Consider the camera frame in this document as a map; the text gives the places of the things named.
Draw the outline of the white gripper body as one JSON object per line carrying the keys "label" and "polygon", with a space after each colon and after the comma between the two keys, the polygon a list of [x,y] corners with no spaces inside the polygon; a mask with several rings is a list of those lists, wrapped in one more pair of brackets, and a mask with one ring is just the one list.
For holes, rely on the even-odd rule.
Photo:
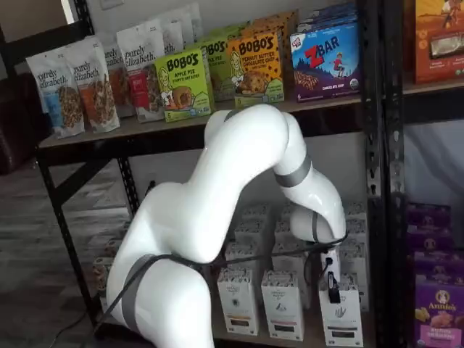
{"label": "white gripper body", "polygon": [[340,281],[341,266],[338,249],[328,249],[320,253],[322,272],[320,279],[327,283],[328,272],[332,271],[337,282]]}

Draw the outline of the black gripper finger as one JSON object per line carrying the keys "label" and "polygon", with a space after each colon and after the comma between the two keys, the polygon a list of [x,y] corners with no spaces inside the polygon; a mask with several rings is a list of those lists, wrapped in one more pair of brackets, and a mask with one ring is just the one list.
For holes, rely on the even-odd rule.
{"label": "black gripper finger", "polygon": [[327,284],[328,284],[329,302],[331,304],[339,304],[340,303],[339,285],[332,271],[328,272]]}

